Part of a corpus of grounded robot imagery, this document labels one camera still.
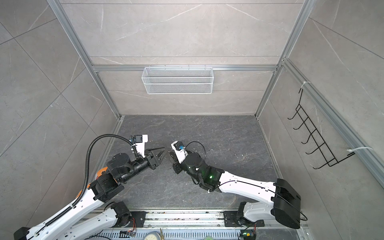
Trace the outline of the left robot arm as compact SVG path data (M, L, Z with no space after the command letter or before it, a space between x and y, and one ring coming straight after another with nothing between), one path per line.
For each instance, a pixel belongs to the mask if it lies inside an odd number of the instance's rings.
M16 240L58 240L75 233L75 224L91 211L109 202L124 189L128 180L146 169L156 169L165 157L164 148L149 149L131 160L119 153L100 170L99 176L86 184L77 198L62 210L32 227L22 227L14 233Z

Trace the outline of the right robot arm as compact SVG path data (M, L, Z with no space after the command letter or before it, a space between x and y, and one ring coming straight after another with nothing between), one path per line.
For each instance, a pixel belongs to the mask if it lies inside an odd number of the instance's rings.
M263 182L239 177L207 165L198 153L192 151L172 150L170 156L177 174L187 173L194 184L208 193L229 193L252 199L252 203L240 204L237 212L239 224L276 220L288 228L301 227L301 196L286 180Z

